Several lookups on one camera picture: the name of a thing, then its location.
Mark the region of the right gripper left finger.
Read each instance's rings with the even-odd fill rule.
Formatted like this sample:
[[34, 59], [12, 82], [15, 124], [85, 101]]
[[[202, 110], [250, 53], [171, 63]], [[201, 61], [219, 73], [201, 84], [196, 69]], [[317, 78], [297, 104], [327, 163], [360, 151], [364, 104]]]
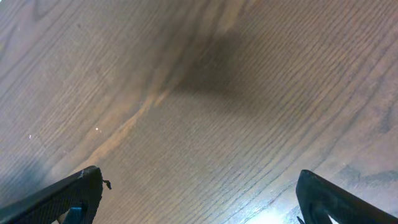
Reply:
[[99, 167], [89, 166], [1, 209], [1, 223], [92, 224], [102, 199], [104, 180]]

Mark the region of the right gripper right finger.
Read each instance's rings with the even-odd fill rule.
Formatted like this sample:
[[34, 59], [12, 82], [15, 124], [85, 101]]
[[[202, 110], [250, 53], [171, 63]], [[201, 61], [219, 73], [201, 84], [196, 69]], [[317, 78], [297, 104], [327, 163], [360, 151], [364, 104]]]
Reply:
[[296, 196], [301, 224], [397, 223], [397, 218], [361, 200], [310, 170], [300, 172]]

